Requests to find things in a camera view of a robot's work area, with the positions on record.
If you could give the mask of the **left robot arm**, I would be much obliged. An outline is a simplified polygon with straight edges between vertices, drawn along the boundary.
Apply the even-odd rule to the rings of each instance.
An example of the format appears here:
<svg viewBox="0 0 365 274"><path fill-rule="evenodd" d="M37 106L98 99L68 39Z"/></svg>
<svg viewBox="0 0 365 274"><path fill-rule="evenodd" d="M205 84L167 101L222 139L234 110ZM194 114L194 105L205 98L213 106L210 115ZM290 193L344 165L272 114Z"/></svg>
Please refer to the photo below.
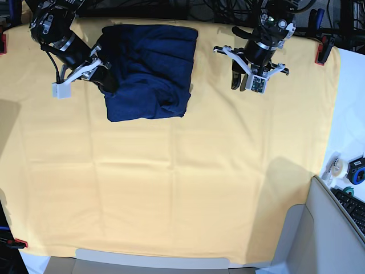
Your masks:
<svg viewBox="0 0 365 274"><path fill-rule="evenodd" d="M214 47L215 53L224 54L232 60L232 90L239 88L263 94L273 75L280 72L289 75L285 64L275 64L271 59L294 34L298 7L298 1L263 1L252 32L237 26L232 28L234 35L246 40L244 47Z"/></svg>

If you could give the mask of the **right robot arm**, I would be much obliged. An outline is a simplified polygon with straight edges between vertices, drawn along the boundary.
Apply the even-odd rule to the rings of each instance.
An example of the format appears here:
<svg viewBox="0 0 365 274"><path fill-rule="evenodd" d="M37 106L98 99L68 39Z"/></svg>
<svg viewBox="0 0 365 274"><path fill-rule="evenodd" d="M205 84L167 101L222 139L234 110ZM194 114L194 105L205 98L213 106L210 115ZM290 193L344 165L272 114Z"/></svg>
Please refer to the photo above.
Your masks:
<svg viewBox="0 0 365 274"><path fill-rule="evenodd" d="M70 26L84 1L40 1L30 23L31 37L40 44L56 71L52 95L58 99L71 96L71 83L85 80L102 92L115 93L117 81L111 64L100 53L102 46L89 47Z"/></svg>

